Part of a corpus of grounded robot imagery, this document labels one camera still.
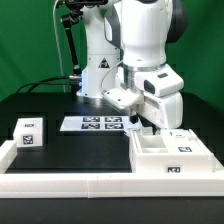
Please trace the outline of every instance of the black table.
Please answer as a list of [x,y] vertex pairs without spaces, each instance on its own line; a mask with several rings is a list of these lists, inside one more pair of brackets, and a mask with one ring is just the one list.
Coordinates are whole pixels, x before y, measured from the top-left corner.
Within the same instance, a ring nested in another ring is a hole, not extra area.
[[[182,128],[193,129],[224,162],[224,117],[183,94]],[[44,146],[19,149],[7,173],[131,172],[128,138],[118,132],[60,132],[64,116],[117,116],[71,94],[14,94],[0,103],[0,144],[18,118],[44,118]],[[221,223],[223,198],[0,199],[0,223]]]

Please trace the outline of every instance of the white platform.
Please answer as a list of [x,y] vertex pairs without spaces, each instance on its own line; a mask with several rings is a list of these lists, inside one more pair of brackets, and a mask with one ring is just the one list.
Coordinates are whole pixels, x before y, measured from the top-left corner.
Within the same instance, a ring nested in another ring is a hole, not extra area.
[[[192,136],[188,136],[188,140],[189,137],[191,141],[197,140],[197,137],[192,139]],[[172,147],[176,147],[174,142],[168,142],[167,144],[169,143],[172,143]],[[167,169],[159,168],[158,170],[150,172],[142,172],[142,170],[139,170],[137,173],[0,174],[0,197],[94,198],[224,196],[224,167],[206,148],[204,148],[205,146],[200,141],[196,144],[200,146],[199,151],[192,147],[192,145],[190,146],[192,152],[195,149],[193,154],[195,153],[196,156],[200,157],[196,164],[198,170],[195,169],[194,172],[191,172],[188,168],[185,169],[185,166],[191,167],[188,160],[186,160],[186,162],[183,158],[177,156],[175,159],[172,158],[171,161],[175,161],[175,165],[177,165],[177,161],[183,162],[183,169],[180,170],[181,172],[167,172]],[[168,148],[167,152],[170,150],[170,153],[175,156],[178,153],[173,153],[172,150],[174,150],[174,148],[172,147]],[[204,170],[205,172],[202,172],[203,169],[200,167],[200,161],[203,156],[207,159],[212,158],[212,166],[208,161],[208,167],[206,168],[211,168],[211,170]]]

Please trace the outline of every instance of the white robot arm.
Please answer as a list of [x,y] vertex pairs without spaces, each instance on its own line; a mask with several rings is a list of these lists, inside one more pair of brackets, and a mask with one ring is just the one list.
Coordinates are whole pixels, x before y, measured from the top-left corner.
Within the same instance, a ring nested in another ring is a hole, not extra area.
[[159,128],[177,128],[183,80],[166,64],[165,44],[177,41],[187,26],[181,0],[122,0],[105,18],[107,40],[124,52],[116,87],[104,98],[128,115],[133,111]]

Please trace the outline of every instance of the white box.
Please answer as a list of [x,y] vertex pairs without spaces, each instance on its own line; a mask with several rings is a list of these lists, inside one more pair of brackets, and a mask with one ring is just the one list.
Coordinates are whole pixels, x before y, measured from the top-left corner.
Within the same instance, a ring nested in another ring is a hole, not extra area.
[[15,141],[5,141],[0,147],[0,173],[5,173],[12,161],[17,156],[17,148]]
[[17,121],[13,138],[17,147],[43,145],[43,118],[20,118]]
[[192,130],[161,130],[145,136],[131,131],[130,163],[134,173],[211,173],[215,157]]

